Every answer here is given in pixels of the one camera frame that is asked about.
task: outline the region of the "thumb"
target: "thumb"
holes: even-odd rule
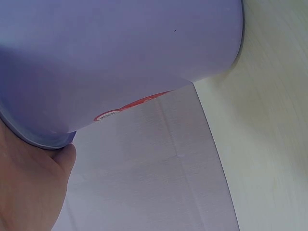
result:
[[[76,160],[76,148],[69,144],[63,148],[53,160],[63,169],[67,179],[71,175]]]

